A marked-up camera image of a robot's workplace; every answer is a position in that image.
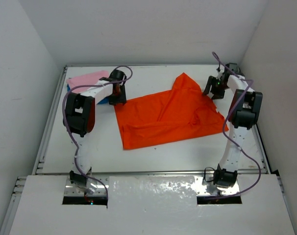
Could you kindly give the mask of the orange t shirt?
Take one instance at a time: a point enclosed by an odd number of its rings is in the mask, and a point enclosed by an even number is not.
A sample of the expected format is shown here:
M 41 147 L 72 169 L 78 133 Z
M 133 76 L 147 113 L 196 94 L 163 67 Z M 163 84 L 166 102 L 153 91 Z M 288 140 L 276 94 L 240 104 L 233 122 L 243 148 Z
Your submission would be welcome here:
M 125 150 L 228 131 L 214 102 L 185 73 L 171 90 L 130 99 L 114 109 Z

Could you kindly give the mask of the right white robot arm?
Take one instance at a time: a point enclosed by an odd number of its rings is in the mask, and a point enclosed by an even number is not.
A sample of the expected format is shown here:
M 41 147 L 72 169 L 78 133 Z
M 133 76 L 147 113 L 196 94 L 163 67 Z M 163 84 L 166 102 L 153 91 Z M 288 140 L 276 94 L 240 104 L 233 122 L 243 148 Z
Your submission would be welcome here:
M 235 63 L 228 63 L 224 71 L 217 68 L 217 77 L 208 77 L 204 95 L 212 99 L 224 98 L 225 90 L 231 89 L 234 96 L 223 127 L 229 124 L 229 135 L 224 155 L 214 171 L 213 184 L 220 188 L 234 186 L 238 176 L 238 161 L 243 153 L 243 143 L 248 131 L 257 123 L 263 94 L 251 88 L 252 81 L 246 81 L 241 69 Z

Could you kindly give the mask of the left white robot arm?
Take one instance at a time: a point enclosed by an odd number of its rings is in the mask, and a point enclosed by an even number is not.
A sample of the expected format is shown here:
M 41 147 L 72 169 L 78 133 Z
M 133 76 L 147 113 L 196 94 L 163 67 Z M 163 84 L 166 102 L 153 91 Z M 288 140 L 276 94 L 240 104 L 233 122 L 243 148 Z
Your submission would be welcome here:
M 87 139 L 96 122 L 96 105 L 126 104 L 125 83 L 131 78 L 121 67 L 111 72 L 100 71 L 68 79 L 69 90 L 62 101 L 63 125 L 76 147 L 70 182 L 87 194 L 93 194 L 101 184 L 92 176 L 87 154 Z

